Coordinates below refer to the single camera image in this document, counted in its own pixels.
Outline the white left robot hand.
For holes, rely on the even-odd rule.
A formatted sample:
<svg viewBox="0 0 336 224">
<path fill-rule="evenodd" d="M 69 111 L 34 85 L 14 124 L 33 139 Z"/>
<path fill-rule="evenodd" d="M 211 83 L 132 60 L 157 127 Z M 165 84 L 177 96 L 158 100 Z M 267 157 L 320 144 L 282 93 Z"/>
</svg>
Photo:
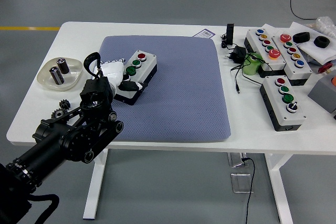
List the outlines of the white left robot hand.
<svg viewBox="0 0 336 224">
<path fill-rule="evenodd" d="M 119 88 L 121 91 L 140 91 L 148 86 L 146 83 L 123 81 L 124 63 L 122 59 L 103 63 L 101 70 L 115 90 Z"/>
</svg>

